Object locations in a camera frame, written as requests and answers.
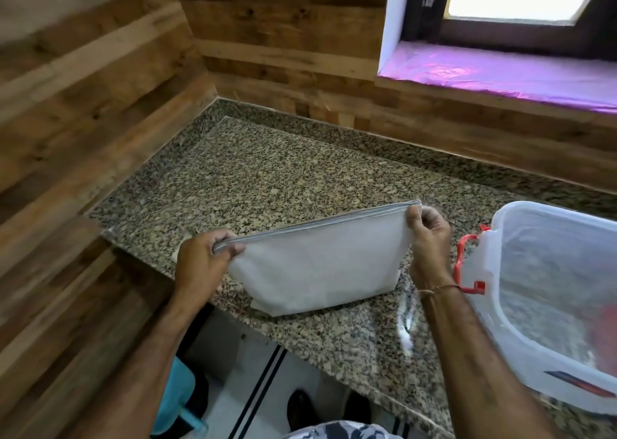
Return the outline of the person's right hand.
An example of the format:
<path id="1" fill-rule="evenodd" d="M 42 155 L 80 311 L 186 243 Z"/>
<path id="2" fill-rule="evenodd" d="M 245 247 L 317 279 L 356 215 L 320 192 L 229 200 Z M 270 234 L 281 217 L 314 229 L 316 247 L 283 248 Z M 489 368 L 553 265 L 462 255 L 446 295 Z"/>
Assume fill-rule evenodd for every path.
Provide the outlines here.
<path id="1" fill-rule="evenodd" d="M 409 274 L 418 291 L 454 284 L 451 269 L 451 226 L 434 208 L 422 206 L 423 243 L 412 245 Z"/>

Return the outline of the person's left hand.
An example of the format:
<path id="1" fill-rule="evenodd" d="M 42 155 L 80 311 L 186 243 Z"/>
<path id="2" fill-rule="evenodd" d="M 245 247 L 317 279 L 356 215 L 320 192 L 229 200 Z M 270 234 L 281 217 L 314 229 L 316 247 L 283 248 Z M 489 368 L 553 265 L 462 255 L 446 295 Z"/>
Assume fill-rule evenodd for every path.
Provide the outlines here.
<path id="1" fill-rule="evenodd" d="M 180 245 L 174 275 L 175 301 L 186 306 L 205 304 L 220 287 L 229 263 L 246 248 L 243 243 L 228 243 L 215 252 L 214 246 L 205 244 L 205 233 Z"/>

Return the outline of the white zippered fabric pouch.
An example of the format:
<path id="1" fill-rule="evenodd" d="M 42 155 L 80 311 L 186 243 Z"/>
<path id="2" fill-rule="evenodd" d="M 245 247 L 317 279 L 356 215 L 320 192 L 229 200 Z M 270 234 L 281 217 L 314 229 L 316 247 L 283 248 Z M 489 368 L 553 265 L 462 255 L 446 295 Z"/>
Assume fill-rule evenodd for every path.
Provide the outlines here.
<path id="1" fill-rule="evenodd" d="M 405 214 L 413 200 L 354 210 L 294 226 L 224 240 L 245 250 L 229 274 L 271 317 L 328 309 L 394 291 L 412 245 Z"/>

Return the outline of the person's left forearm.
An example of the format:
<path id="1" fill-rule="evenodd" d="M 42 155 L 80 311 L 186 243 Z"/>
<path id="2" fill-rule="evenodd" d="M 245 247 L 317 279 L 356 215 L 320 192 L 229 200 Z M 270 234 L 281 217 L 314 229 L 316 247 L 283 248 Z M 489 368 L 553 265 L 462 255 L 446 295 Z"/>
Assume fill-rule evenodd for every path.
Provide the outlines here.
<path id="1" fill-rule="evenodd" d="M 175 291 L 65 439 L 149 439 L 181 340 L 214 293 Z"/>

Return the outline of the person's right forearm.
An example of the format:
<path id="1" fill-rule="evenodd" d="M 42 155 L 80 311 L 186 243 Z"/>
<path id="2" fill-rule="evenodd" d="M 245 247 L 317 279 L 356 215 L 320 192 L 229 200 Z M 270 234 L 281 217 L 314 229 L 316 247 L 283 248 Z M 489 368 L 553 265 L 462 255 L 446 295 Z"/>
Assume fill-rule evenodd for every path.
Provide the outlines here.
<path id="1" fill-rule="evenodd" d="M 511 371 L 457 285 L 420 295 L 456 439 L 566 439 Z"/>

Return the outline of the clear plastic storage container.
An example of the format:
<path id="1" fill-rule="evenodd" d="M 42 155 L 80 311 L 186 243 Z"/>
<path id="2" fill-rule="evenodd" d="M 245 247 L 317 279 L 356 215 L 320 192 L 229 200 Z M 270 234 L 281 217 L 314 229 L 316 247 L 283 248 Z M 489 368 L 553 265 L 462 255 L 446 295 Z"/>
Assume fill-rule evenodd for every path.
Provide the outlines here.
<path id="1" fill-rule="evenodd" d="M 493 216 L 467 245 L 462 283 L 503 357 L 529 388 L 617 416 L 617 221 L 531 201 Z"/>

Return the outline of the blue plastic stool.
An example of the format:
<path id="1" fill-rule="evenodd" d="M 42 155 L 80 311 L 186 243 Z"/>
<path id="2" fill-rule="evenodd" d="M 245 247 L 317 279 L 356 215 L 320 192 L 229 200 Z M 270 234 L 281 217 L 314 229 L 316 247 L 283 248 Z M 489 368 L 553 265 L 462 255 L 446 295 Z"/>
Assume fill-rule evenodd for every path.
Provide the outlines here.
<path id="1" fill-rule="evenodd" d="M 182 439 L 191 432 L 205 437 L 209 431 L 204 419 L 208 396 L 204 372 L 174 357 L 150 439 Z"/>

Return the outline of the person's black shoe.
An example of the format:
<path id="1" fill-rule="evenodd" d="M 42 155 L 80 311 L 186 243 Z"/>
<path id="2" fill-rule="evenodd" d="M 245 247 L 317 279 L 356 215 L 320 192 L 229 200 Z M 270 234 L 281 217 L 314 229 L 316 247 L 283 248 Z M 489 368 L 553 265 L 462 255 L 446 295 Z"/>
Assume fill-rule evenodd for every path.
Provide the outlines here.
<path id="1" fill-rule="evenodd" d="M 345 401 L 342 420 L 360 424 L 371 424 L 371 417 L 371 403 L 368 398 L 356 391 L 350 391 Z"/>
<path id="2" fill-rule="evenodd" d="M 303 389 L 296 389 L 289 397 L 286 415 L 291 432 L 321 423 L 310 396 Z"/>

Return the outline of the person's patterned clothing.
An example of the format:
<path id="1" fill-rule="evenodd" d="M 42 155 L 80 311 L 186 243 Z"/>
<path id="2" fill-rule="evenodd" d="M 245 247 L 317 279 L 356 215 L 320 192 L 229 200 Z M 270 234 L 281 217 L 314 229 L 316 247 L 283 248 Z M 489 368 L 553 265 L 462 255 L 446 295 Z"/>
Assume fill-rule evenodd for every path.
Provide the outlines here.
<path id="1" fill-rule="evenodd" d="M 378 424 L 336 420 L 290 432 L 281 439 L 404 439 Z"/>

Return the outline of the window with dark frame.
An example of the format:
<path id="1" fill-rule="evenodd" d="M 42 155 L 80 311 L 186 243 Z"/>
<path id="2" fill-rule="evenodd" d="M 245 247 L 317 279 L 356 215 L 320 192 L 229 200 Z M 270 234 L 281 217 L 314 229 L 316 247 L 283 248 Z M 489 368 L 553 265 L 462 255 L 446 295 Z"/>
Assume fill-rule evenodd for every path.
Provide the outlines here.
<path id="1" fill-rule="evenodd" d="M 617 0 L 407 0 L 401 38 L 617 62 Z"/>

